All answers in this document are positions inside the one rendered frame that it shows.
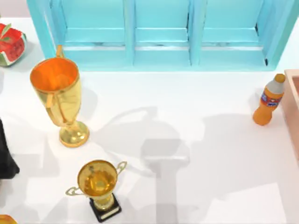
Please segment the flat yellow square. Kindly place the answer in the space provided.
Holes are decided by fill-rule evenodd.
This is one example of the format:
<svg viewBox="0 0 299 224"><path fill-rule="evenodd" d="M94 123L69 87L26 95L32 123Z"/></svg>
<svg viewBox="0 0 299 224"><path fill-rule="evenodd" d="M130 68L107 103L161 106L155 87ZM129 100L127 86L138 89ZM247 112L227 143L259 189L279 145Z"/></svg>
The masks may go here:
<svg viewBox="0 0 299 224"><path fill-rule="evenodd" d="M18 223L9 215L0 215L0 224L18 224Z"/></svg>

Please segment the light blue rack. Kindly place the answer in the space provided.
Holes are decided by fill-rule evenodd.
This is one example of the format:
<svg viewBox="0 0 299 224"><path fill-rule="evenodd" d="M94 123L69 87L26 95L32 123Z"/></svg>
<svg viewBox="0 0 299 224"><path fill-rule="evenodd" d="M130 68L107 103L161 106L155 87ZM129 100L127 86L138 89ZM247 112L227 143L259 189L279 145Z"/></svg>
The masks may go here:
<svg viewBox="0 0 299 224"><path fill-rule="evenodd" d="M85 71L274 70L299 0L27 0L46 58Z"/></svg>

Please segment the tall gold trophy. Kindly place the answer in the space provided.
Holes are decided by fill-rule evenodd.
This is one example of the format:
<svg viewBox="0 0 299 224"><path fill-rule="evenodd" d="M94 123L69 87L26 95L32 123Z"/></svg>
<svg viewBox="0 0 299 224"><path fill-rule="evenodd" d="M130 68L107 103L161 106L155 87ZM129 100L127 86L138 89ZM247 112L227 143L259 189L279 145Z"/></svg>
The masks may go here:
<svg viewBox="0 0 299 224"><path fill-rule="evenodd" d="M58 45L56 56L38 63L30 82L54 125L60 127L59 140L66 147L79 147L89 138L88 127L77 121L81 107L81 82L78 66Z"/></svg>

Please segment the small gold trophy black base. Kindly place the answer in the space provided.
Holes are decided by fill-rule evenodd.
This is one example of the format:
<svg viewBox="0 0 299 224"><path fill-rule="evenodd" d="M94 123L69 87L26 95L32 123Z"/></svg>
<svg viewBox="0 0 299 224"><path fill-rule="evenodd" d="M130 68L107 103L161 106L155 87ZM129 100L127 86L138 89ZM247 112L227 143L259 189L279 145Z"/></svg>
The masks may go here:
<svg viewBox="0 0 299 224"><path fill-rule="evenodd" d="M98 222L105 222L122 211L113 190L126 166L126 161L116 167L105 160L90 161L78 173L78 186L67 189L65 194L88 197Z"/></svg>

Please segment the orange bottle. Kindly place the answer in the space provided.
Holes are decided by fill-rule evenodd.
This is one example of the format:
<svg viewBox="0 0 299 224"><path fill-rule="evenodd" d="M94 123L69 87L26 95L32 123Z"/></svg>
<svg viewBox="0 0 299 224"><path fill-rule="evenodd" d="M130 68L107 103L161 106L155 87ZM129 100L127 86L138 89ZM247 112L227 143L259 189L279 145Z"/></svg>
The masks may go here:
<svg viewBox="0 0 299 224"><path fill-rule="evenodd" d="M276 74L273 80L266 84L260 97L259 107L253 113L253 120L260 126L267 125L272 119L272 113L278 107L284 95L284 74Z"/></svg>

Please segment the carved watermelon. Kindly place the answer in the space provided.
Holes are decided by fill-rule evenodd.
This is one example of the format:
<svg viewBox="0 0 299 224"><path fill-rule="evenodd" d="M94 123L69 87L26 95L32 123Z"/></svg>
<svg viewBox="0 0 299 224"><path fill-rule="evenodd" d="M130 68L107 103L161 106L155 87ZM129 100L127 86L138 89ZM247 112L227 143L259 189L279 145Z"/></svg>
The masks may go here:
<svg viewBox="0 0 299 224"><path fill-rule="evenodd" d="M14 64L25 52L26 35L11 27L11 24L0 23L0 67Z"/></svg>

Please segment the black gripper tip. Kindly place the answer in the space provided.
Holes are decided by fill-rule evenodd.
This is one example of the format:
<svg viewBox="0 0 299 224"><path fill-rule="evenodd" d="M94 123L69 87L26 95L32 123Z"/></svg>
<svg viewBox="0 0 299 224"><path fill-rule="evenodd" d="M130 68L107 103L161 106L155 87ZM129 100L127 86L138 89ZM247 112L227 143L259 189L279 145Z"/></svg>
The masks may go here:
<svg viewBox="0 0 299 224"><path fill-rule="evenodd" d="M0 119L0 180L13 179L19 172L20 168L9 152L4 126Z"/></svg>

